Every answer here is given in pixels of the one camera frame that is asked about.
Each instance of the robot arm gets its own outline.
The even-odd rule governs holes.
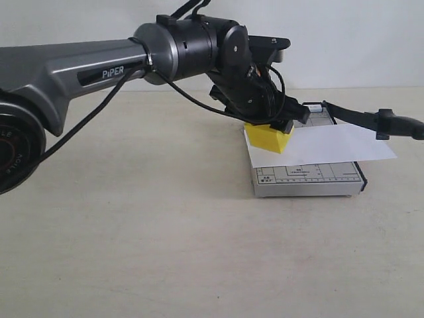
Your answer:
[[[172,16],[158,15],[124,40],[0,48],[0,193],[35,171],[46,151],[45,131],[62,135],[72,99],[123,85],[122,80],[164,85],[206,74],[214,84],[210,96],[226,107],[223,115],[284,133],[293,121],[306,123],[309,108],[286,95],[278,73],[282,91],[270,76],[271,64],[282,61],[290,41],[252,36],[236,21],[199,15],[210,0],[180,19],[200,2],[189,1]],[[424,124],[414,121],[412,134],[409,119],[385,118],[381,125],[373,117],[375,125],[367,128],[384,127],[386,136],[399,133],[390,126],[396,118],[403,127],[398,135],[424,138]]]

